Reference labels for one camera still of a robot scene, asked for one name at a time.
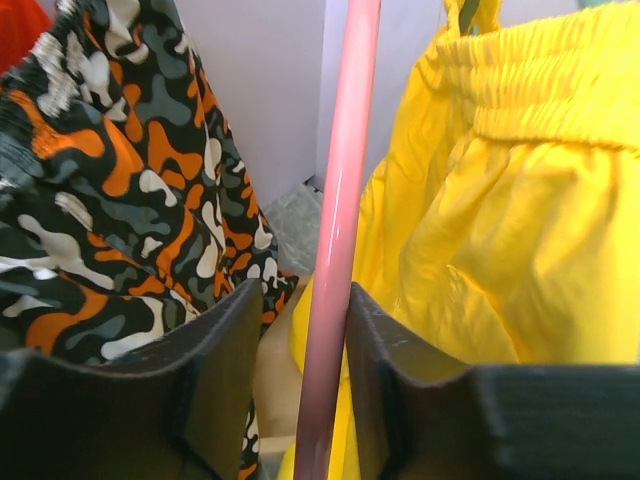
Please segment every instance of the red fabric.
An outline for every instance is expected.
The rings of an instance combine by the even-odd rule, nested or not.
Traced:
[[[0,0],[0,73],[19,65],[51,25],[36,0]]]

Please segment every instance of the yellow waistband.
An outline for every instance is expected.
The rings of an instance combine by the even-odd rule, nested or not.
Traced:
[[[488,138],[640,147],[636,2],[479,36],[449,27],[419,68],[432,87],[452,89],[465,120]]]

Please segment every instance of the pink tube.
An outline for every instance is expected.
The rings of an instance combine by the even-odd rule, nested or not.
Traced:
[[[329,470],[367,147],[380,2],[349,1],[311,300],[295,480],[326,480]]]

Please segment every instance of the camouflage garment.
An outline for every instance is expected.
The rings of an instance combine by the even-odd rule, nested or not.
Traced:
[[[266,328],[297,282],[277,250],[173,1],[61,1],[0,82],[4,333],[102,363],[249,277]],[[241,478],[257,448],[251,408]]]

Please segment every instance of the yellow fabric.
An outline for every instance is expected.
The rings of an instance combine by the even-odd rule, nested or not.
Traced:
[[[635,362],[640,6],[501,29],[500,2],[482,0],[481,34],[460,37],[462,3],[445,1],[362,196],[353,279],[465,362]],[[330,480],[359,478],[352,424],[339,402]]]

